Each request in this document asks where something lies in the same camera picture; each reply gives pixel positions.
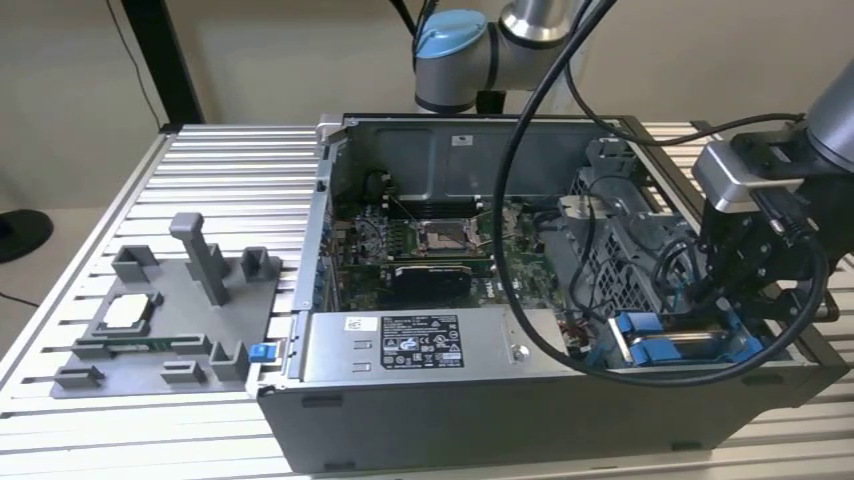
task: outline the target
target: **power supply label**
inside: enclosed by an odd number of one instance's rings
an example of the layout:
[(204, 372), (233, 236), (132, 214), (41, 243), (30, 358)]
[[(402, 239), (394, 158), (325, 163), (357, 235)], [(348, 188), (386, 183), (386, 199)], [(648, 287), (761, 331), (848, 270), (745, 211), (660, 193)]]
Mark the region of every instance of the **power supply label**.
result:
[(456, 315), (381, 317), (380, 328), (380, 364), (386, 370), (462, 367)]

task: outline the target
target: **slotted aluminum surface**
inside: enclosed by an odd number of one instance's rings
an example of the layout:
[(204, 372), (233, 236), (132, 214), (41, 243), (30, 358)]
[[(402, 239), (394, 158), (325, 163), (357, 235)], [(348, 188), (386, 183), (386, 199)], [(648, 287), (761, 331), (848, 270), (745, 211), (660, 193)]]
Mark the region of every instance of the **slotted aluminum surface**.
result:
[[(645, 126), (656, 138), (693, 132), (685, 123)], [(665, 149), (688, 175), (703, 144), (700, 140)], [(0, 477), (293, 478), (245, 393), (53, 400), (50, 382), (42, 380), (63, 364), (66, 347), (94, 314), (112, 282), (109, 258), (117, 247), (148, 243), (161, 257), (180, 255), (166, 233), (177, 211), (204, 213), (208, 241), (217, 242), (226, 253), (264, 245), (284, 259), (268, 334), (270, 338), (285, 335), (316, 161), (313, 127), (186, 127), (177, 136), (158, 139), (0, 363), (0, 372), (7, 373), (0, 390)], [(831, 288), (843, 318), (817, 328), (854, 364), (849, 258)], [(567, 435), (583, 434), (567, 430)], [(712, 452), (369, 478), (816, 477), (854, 478), (852, 374), (803, 407), (760, 415)]]

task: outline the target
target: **metal frame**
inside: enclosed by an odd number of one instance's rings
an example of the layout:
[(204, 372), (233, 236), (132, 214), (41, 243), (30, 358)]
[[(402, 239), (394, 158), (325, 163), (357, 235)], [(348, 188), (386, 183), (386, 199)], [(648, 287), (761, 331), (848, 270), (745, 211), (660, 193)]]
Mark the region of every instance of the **metal frame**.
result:
[(170, 123), (204, 123), (165, 0), (121, 0)]

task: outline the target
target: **wire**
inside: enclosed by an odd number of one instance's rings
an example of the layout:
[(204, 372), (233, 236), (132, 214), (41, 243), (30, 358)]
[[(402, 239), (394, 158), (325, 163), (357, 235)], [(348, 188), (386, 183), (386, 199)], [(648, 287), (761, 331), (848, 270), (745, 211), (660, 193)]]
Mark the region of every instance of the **wire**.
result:
[[(580, 8), (577, 9), (577, 14), (575, 19), (579, 19), (584, 16), (587, 9), (589, 8), (589, 4), (592, 0), (584, 0)], [(573, 29), (569, 28), (569, 35), (572, 35)], [(752, 125), (755, 123), (764, 123), (772, 121), (791, 121), (799, 122), (803, 120), (803, 114), (793, 113), (767, 113), (764, 115), (753, 115), (749, 117), (740, 118), (731, 122), (727, 122), (716, 127), (707, 128), (704, 130), (699, 130), (696, 133), (689, 135), (684, 135), (681, 137), (671, 138), (668, 140), (653, 140), (649, 138), (636, 137), (628, 133), (625, 133), (619, 128), (613, 127), (609, 123), (607, 123), (601, 117), (592, 111), (592, 108), (581, 98), (581, 94), (577, 91), (577, 85), (575, 84), (575, 80), (572, 79), (572, 69), (569, 68), (569, 63), (565, 65), (564, 78), (565, 78), (565, 86), (569, 89), (569, 94), (572, 95), (572, 99), (577, 104), (579, 108), (584, 112), (584, 115), (592, 120), (592, 122), (605, 130), (615, 137), (625, 140), (627, 142), (636, 143), (637, 145), (643, 145), (645, 147), (668, 147), (672, 145), (679, 145), (681, 143), (691, 142), (703, 137), (708, 137), (709, 135), (715, 135), (716, 133), (724, 132), (727, 130), (732, 130), (733, 128), (744, 127), (747, 125)]]
[(402, 0), (388, 0), (388, 2), (394, 7), (397, 15), (400, 15), (400, 20), (402, 20), (402, 24), (405, 25), (405, 29), (409, 31), (409, 35), (414, 37), (414, 22), (412, 21), (409, 9), (405, 8), (405, 3), (402, 3)]
[(509, 275), (509, 269), (506, 266), (506, 259), (504, 257), (504, 242), (502, 242), (502, 222), (501, 222), (501, 206), (504, 205), (504, 196), (506, 191), (506, 179), (509, 178), (509, 169), (512, 167), (512, 160), (521, 144), (521, 138), (524, 131), (531, 123), (536, 109), (543, 102), (543, 98), (555, 83), (555, 80), (560, 76), (565, 66), (572, 58), (572, 55), (577, 51), (579, 46), (589, 36), (589, 33), (595, 29), (596, 25), (601, 21), (601, 18), (607, 14), (616, 0), (599, 0), (592, 8), (588, 17), (577, 27), (576, 32), (569, 36), (560, 53), (548, 67), (545, 75), (536, 86), (528, 101), (519, 114), (519, 120), (513, 126), (504, 152), (500, 157), (497, 166), (497, 174), (494, 177), (494, 190), (492, 193), (492, 202), (494, 208), (492, 209), (492, 238), (494, 239), (492, 253), (494, 256), (494, 268), (497, 270), (498, 280), (504, 286), (504, 292), (506, 295), (506, 303), (512, 311), (516, 321), (528, 338), (536, 345), (536, 347), (548, 355), (555, 361), (568, 368), (584, 373), (589, 376), (599, 377), (611, 381), (616, 381), (628, 385), (643, 387), (688, 387), (707, 385), (727, 379), (731, 379), (743, 373), (748, 372), (765, 361), (771, 360), (783, 349), (795, 341), (803, 329), (809, 325), (815, 310), (820, 305), (824, 290), (827, 288), (827, 256), (821, 250), (820, 244), (815, 240), (813, 236), (805, 236), (800, 239), (800, 242), (805, 245), (805, 251), (809, 256), (812, 281), (809, 282), (809, 289), (805, 297), (805, 302), (788, 324), (788, 328), (779, 334), (771, 344), (755, 353), (748, 359), (736, 363), (735, 365), (715, 370), (711, 373), (704, 373), (699, 376), (680, 377), (680, 378), (641, 378), (637, 375), (620, 374), (609, 370), (599, 369), (579, 362), (569, 357), (565, 352), (557, 350), (548, 341), (541, 337), (536, 328), (531, 324), (531, 321), (524, 313), (521, 303), (516, 298), (515, 288), (512, 286), (512, 278)]
[(0, 292), (0, 298), (5, 298), (6, 300), (11, 300), (13, 302), (22, 303), (30, 307), (38, 308), (38, 304), (35, 302), (30, 302), (29, 300), (23, 300), (22, 298), (15, 297), (14, 295), (7, 295)]
[(138, 82), (138, 89), (142, 92), (142, 98), (145, 99), (145, 104), (148, 105), (148, 110), (150, 111), (150, 115), (154, 117), (154, 123), (156, 123), (154, 126), (157, 129), (160, 129), (160, 125), (162, 124), (162, 122), (160, 121), (160, 116), (157, 115), (157, 112), (154, 111), (154, 107), (150, 104), (150, 98), (148, 98), (148, 91), (145, 91), (145, 84), (142, 83), (142, 74), (138, 70), (138, 63), (136, 63), (136, 58), (133, 58), (133, 54), (130, 53), (130, 47), (128, 47), (128, 42), (124, 39), (124, 33), (121, 32), (121, 27), (118, 26), (118, 19), (116, 18), (116, 12), (112, 9), (112, 3), (109, 3), (109, 0), (104, 0), (104, 3), (106, 4), (106, 9), (109, 10), (109, 18), (112, 18), (112, 24), (116, 27), (116, 32), (118, 32), (118, 38), (121, 39), (121, 45), (124, 46), (124, 51), (126, 52), (128, 58), (133, 63), (133, 71), (136, 72), (136, 81)]

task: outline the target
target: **blue clip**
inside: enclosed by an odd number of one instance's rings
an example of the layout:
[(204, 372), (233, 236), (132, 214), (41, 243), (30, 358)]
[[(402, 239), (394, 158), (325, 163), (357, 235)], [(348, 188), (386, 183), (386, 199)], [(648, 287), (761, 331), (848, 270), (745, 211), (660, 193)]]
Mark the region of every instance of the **blue clip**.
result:
[(623, 333), (659, 333), (664, 330), (657, 313), (652, 312), (623, 312), (616, 322)]
[(269, 363), (276, 361), (277, 347), (274, 344), (256, 343), (249, 347), (249, 362)]
[(663, 362), (681, 360), (681, 355), (676, 350), (672, 341), (665, 338), (653, 338), (643, 340), (628, 347), (635, 365), (655, 365)]

